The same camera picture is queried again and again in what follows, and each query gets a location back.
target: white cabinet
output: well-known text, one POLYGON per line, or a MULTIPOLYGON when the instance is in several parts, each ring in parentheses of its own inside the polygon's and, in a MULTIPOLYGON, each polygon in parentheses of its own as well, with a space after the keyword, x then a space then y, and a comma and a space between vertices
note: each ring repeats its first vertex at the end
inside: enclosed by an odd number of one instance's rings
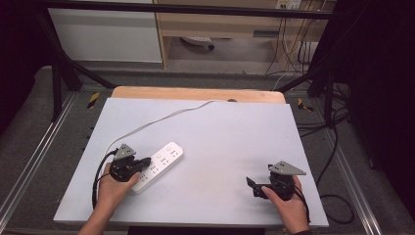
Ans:
MULTIPOLYGON (((152 3, 152 0, 111 2, 152 3)), ((49 12, 64 50, 74 60, 161 63, 154 13, 67 9, 49 12)))

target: white tabletop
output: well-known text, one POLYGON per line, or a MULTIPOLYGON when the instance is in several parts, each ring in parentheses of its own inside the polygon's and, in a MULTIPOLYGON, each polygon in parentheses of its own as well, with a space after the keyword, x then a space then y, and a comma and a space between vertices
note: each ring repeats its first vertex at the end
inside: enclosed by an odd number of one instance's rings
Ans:
MULTIPOLYGON (((83 223, 92 212, 92 183, 101 158, 118 137, 204 101, 110 98, 102 110, 54 220, 83 223)), ((285 161, 299 176, 311 226, 328 226, 289 105, 213 102, 154 123, 113 144, 150 157, 173 141, 184 158, 144 193, 130 193, 112 223, 157 226, 280 225, 269 200, 255 198, 246 177, 269 183, 267 165, 285 161)))

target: socket outlet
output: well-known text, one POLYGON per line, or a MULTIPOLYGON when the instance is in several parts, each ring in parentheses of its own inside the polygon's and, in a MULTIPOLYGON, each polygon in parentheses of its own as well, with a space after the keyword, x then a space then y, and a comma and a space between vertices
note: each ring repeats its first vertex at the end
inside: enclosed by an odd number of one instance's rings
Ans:
POLYGON ((301 0, 291 0, 288 5, 288 10, 298 10, 301 4, 301 0))
POLYGON ((290 5, 290 0, 278 0, 275 9, 287 10, 290 5))
POLYGON ((170 142, 151 156, 150 165, 144 169, 132 190, 136 194, 143 193, 150 185, 177 165, 183 158, 183 149, 174 142, 170 142))

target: hand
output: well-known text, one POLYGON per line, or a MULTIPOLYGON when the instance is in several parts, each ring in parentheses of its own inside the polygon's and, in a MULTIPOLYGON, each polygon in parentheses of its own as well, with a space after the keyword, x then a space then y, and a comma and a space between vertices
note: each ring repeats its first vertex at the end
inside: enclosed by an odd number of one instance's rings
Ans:
POLYGON ((100 235, 115 209, 121 203, 128 190, 138 182, 140 173, 135 173, 128 182, 118 182, 114 180, 110 173, 111 164, 107 164, 104 169, 106 175, 100 180, 98 191, 98 202, 95 210, 89 216, 88 221, 82 226, 79 235, 100 235))
POLYGON ((110 166, 106 164, 103 175, 107 176, 100 180, 97 207, 105 204, 115 210, 128 190, 138 182, 140 173, 135 173, 127 182, 118 182, 109 175, 110 166))
MULTIPOLYGON (((301 190, 301 183, 299 179, 296 175, 294 175, 293 178, 296 187, 301 190)), ((295 234, 309 229, 305 206, 299 196, 294 194, 291 200, 283 201, 274 191, 272 191, 272 189, 262 187, 262 191, 281 214, 284 226, 290 234, 295 234)))

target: metal rail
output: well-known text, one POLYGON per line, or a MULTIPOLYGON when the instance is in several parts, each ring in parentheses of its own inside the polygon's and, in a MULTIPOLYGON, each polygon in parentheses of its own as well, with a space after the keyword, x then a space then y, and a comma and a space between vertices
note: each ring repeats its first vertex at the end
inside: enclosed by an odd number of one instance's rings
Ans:
MULTIPOLYGON (((311 102, 313 103, 313 107, 315 108, 320 120, 325 121, 323 118, 323 108, 321 107, 321 104, 317 102, 316 99, 311 99, 311 102)), ((326 128, 325 131, 330 145, 334 147, 334 130, 326 128)), ((354 176, 354 173, 347 162, 346 156, 343 153, 340 144, 338 144, 336 151, 336 163, 343 179, 345 180, 347 190, 351 196, 351 199, 353 200, 354 206, 360 216, 360 220, 366 230, 366 233, 369 235, 381 235, 381 227, 379 226, 375 215, 372 213, 372 209, 366 200, 366 196, 364 195, 356 177, 354 176)))
POLYGON ((77 95, 76 92, 72 92, 68 95, 68 97, 66 98, 64 102, 63 111, 61 112, 61 115, 57 118, 56 121, 50 124, 48 130, 46 131, 45 135, 43 136, 36 150, 32 154, 23 172, 21 173, 21 176, 19 177, 13 189, 10 191, 9 195, 7 196, 3 205, 1 206, 0 208, 0 234, 6 228, 7 223, 9 222, 10 218, 12 217, 13 212, 18 206, 18 203, 21 200, 25 190, 27 189, 31 179, 33 178, 34 173, 37 171, 40 164, 42 163, 44 156, 46 155, 56 134, 58 133, 65 118, 67 117, 70 107, 72 105, 72 102, 74 98, 76 97, 76 95, 77 95))

